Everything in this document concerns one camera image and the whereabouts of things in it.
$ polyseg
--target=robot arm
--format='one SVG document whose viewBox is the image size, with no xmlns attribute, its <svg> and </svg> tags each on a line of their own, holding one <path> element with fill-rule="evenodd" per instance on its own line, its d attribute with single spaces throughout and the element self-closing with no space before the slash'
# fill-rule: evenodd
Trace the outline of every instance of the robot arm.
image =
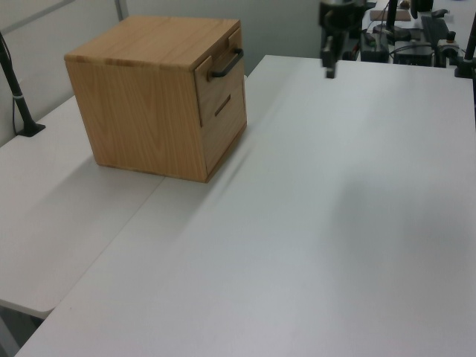
<svg viewBox="0 0 476 357">
<path fill-rule="evenodd" d="M 335 77 L 335 64 L 342 55 L 349 31 L 361 25 L 366 10 L 366 0 L 321 1 L 319 25 L 326 35 L 321 57 L 327 78 Z"/>
</svg>

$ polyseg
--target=black cable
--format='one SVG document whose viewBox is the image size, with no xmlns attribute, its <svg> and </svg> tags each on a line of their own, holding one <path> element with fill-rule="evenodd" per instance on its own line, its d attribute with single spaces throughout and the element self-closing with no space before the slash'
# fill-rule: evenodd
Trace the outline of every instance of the black cable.
<svg viewBox="0 0 476 357">
<path fill-rule="evenodd" d="M 1 39 L 1 45 L 5 49 L 5 52 L 7 52 L 8 60 L 10 61 L 10 64 L 12 64 L 12 56 L 10 54 L 10 50 L 8 49 L 7 43 L 5 42 L 5 39 L 0 33 L 0 39 Z"/>
<path fill-rule="evenodd" d="M 383 14 L 384 14 L 385 10 L 387 10 L 387 7 L 388 7 L 389 4 L 390 4 L 390 2 L 388 2 L 388 3 L 385 5 L 384 10 L 382 10 L 382 11 L 380 12 L 380 14 L 377 16 L 377 19 L 378 19 L 380 16 L 382 17 L 382 23 L 383 23 L 383 19 L 384 19 L 384 15 L 383 15 Z M 375 20 L 372 20 L 372 21 L 370 22 L 370 24 L 367 26 L 367 30 L 365 30 L 365 32 L 368 32 L 368 31 L 369 31 L 370 26 L 371 26 L 374 22 L 375 22 Z"/>
<path fill-rule="evenodd" d="M 0 33 L 0 42 L 1 46 L 3 47 L 4 51 L 7 53 L 8 56 L 8 61 L 10 62 L 10 65 L 12 65 L 12 55 L 10 54 L 10 50 L 8 49 L 7 43 L 5 42 L 5 39 Z M 15 98 L 12 98 L 12 124 L 13 124 L 13 132 L 15 135 L 18 135 L 18 132 L 16 132 L 16 127 L 15 127 Z"/>
<path fill-rule="evenodd" d="M 380 44 L 382 44 L 382 33 L 384 32 L 383 31 L 383 28 L 384 28 L 384 15 L 385 15 L 385 10 L 387 10 L 388 8 L 388 5 L 390 5 L 390 0 L 388 1 L 388 3 L 385 5 L 384 7 L 384 10 L 380 13 L 380 15 L 382 16 L 382 20 L 380 21 L 380 36 L 379 36 L 379 42 Z"/>
<path fill-rule="evenodd" d="M 15 135 L 18 135 L 18 132 L 16 132 L 16 127 L 15 127 L 15 99 L 12 98 L 12 124 L 13 124 L 13 132 Z"/>
<path fill-rule="evenodd" d="M 392 54 L 395 54 L 397 52 L 400 52 L 400 51 L 404 51 L 404 50 L 409 50 L 411 48 L 417 48 L 417 47 L 431 47 L 430 44 L 427 44 L 427 45 L 408 45 L 408 46 L 403 46 L 403 47 L 400 47 L 400 48 L 397 48 L 396 50 L 393 50 L 391 52 L 388 53 L 389 56 L 391 56 Z"/>
</svg>

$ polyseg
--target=wood grain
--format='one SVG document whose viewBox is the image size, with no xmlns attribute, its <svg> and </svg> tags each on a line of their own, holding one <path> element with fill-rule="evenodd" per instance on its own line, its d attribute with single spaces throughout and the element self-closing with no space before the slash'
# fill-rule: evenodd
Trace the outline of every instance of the wood grain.
<svg viewBox="0 0 476 357">
<path fill-rule="evenodd" d="M 203 147 L 207 171 L 213 171 L 223 152 L 246 125 L 243 78 L 241 84 L 230 93 L 230 100 L 222 111 L 202 127 Z"/>
<path fill-rule="evenodd" d="M 207 178 L 192 73 L 66 65 L 99 165 Z"/>
<path fill-rule="evenodd" d="M 208 80 L 238 45 L 237 20 L 135 16 L 66 54 L 96 162 L 208 181 L 246 127 L 243 60 Z"/>
<path fill-rule="evenodd" d="M 192 71 L 239 27 L 230 19 L 130 16 L 65 60 Z"/>
</svg>

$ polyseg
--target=gray wall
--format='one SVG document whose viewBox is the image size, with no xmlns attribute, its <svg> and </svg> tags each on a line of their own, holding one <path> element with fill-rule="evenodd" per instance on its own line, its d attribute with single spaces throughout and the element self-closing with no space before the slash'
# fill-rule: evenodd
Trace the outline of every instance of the gray wall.
<svg viewBox="0 0 476 357">
<path fill-rule="evenodd" d="M 121 0 L 129 15 L 240 19 L 246 72 L 266 54 L 318 57 L 318 0 Z"/>
<path fill-rule="evenodd" d="M 117 23 L 114 0 L 76 0 L 4 36 L 34 120 L 73 95 L 63 60 L 65 53 Z M 10 88 L 0 71 L 0 146 L 13 137 L 11 100 Z M 17 129 L 21 129 L 22 121 L 16 113 Z"/>
</svg>

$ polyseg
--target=drawer slot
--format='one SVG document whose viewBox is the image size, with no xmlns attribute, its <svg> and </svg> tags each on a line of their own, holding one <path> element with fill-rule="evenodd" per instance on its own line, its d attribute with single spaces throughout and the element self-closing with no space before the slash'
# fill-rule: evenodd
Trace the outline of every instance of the drawer slot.
<svg viewBox="0 0 476 357">
<path fill-rule="evenodd" d="M 228 104 L 230 99 L 231 99 L 231 94 L 228 95 L 228 97 L 225 99 L 225 102 L 223 102 L 223 104 L 216 110 L 215 116 L 218 116 L 218 114 L 220 114 L 220 112 L 223 110 L 223 108 L 225 108 L 225 106 Z"/>
</svg>

